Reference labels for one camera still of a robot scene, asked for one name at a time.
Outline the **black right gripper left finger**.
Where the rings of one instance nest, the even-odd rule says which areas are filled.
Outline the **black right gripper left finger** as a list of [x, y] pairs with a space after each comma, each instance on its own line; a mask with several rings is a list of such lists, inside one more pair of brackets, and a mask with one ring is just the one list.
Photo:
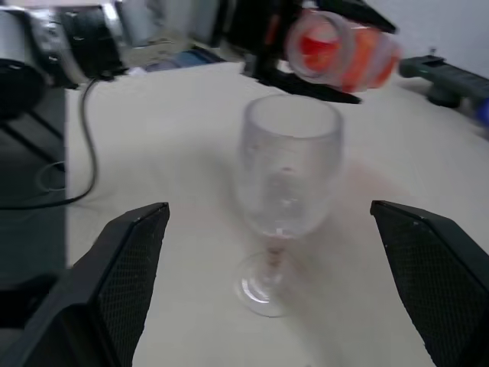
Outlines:
[[168, 203], [110, 221], [72, 268], [1, 284], [3, 366], [130, 366], [144, 331]]

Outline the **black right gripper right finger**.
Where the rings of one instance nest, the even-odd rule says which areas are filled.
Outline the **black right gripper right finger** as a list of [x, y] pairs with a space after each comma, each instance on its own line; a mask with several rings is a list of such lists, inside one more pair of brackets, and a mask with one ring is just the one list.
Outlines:
[[453, 220], [371, 204], [397, 292], [437, 366], [488, 364], [488, 255]]

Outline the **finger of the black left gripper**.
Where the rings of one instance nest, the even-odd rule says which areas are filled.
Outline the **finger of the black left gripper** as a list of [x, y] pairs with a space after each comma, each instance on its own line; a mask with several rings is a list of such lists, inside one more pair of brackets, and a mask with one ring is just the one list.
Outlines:
[[265, 73], [258, 78], [258, 82], [292, 95], [311, 97], [324, 102], [344, 104], [360, 104], [362, 102], [360, 98], [350, 93], [344, 93], [326, 85], [308, 83], [294, 73], [285, 73], [279, 70]]
[[362, 0], [317, 0], [316, 4], [322, 11], [341, 15], [359, 24], [375, 27], [388, 34], [396, 34], [397, 27], [382, 14]]

